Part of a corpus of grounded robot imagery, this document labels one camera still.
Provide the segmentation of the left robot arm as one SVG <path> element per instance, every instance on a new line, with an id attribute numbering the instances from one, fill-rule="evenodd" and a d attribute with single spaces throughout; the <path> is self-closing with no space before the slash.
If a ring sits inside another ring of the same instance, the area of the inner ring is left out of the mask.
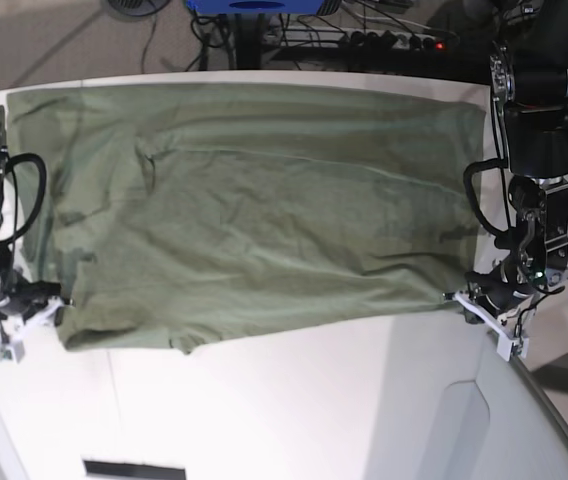
<path id="1" fill-rule="evenodd" d="M 489 58 L 496 157 L 463 173 L 471 210 L 507 256 L 465 278 L 471 303 L 497 318 L 558 294 L 568 277 L 568 1 L 545 1 L 529 28 L 501 31 Z M 502 194 L 516 220 L 501 230 L 481 211 L 478 173 L 510 173 Z"/>

